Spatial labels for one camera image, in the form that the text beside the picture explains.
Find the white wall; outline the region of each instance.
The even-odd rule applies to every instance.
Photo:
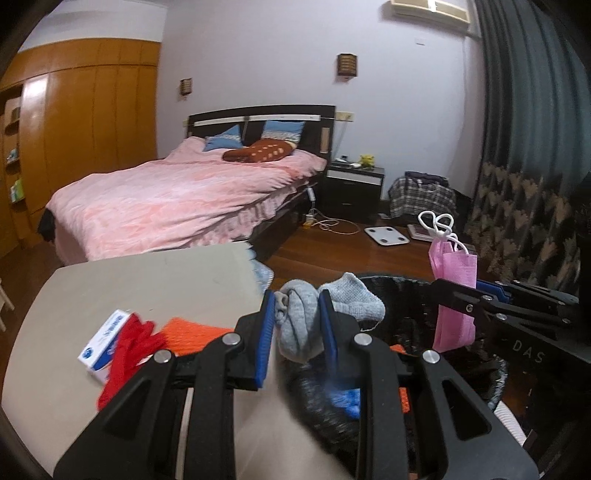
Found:
[[[20,51],[75,38],[162,41],[166,7],[127,0],[67,0],[43,18]]]
[[[456,0],[466,6],[466,0]],[[480,44],[392,17],[384,0],[176,0],[168,8],[158,74],[159,155],[191,114],[275,103],[325,103],[353,112],[338,154],[373,154],[386,188],[405,170],[449,176],[473,194],[483,130]],[[359,76],[335,80],[339,53]],[[193,78],[179,98],[178,82]]]

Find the white table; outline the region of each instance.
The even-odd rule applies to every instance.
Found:
[[[179,316],[234,327],[260,307],[247,246],[213,245],[112,258],[57,270],[25,318],[9,360],[2,407],[49,473],[96,414],[99,385],[77,356],[115,309],[158,327]],[[274,368],[265,388],[235,394],[236,471],[247,480],[349,478],[291,416]]]

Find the pink face mask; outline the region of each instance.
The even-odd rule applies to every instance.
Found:
[[[423,216],[431,216],[433,223],[426,224]],[[444,218],[450,221],[449,225],[441,221]],[[452,233],[453,217],[449,213],[436,216],[434,212],[426,211],[419,214],[418,221],[434,238],[429,249],[429,260],[435,278],[444,278],[466,287],[476,288],[478,258],[468,253],[466,246],[457,239],[455,233]],[[474,342],[475,336],[473,317],[439,305],[434,350],[446,352],[470,345]]]

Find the dark wooden headboard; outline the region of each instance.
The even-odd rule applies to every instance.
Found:
[[[187,137],[212,137],[238,124],[248,147],[260,139],[266,120],[305,120],[298,148],[330,161],[335,110],[334,105],[262,105],[198,113],[189,117]]]

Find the yellow toy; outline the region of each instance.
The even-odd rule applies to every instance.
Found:
[[[373,155],[361,155],[359,163],[362,168],[373,168],[375,167],[375,157]]]

